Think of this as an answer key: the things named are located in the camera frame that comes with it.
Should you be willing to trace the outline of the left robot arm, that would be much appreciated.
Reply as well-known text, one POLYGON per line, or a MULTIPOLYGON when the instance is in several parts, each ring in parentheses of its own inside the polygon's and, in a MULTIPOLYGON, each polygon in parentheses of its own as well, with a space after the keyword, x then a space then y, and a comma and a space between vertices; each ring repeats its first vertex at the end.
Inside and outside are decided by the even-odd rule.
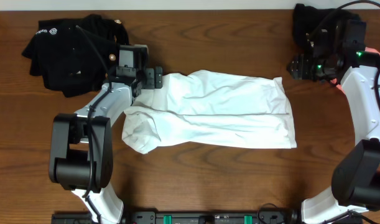
POLYGON ((56 213, 52 223, 121 223, 124 204, 111 185, 112 127, 142 90, 162 88, 162 67, 114 66, 82 109, 53 120, 49 177, 80 198, 86 213, 56 213))

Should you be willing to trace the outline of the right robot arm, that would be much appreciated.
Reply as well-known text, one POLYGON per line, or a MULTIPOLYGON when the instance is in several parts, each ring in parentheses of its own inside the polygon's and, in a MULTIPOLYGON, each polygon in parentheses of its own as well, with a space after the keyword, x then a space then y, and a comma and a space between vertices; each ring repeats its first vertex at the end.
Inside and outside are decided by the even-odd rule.
POLYGON ((367 52, 365 28, 321 30, 287 70, 297 80, 336 80, 348 101, 355 146, 337 165, 329 188, 302 202, 302 223, 358 223, 380 210, 380 56, 367 52))

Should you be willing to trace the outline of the white t-shirt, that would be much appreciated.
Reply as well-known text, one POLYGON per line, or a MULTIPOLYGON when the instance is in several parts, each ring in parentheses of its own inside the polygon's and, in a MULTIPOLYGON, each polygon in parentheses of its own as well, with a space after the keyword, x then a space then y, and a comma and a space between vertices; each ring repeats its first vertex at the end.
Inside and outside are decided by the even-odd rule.
POLYGON ((247 149, 292 149, 294 117, 281 77, 199 70, 170 73, 124 111, 122 140, 141 154, 198 142, 247 149))

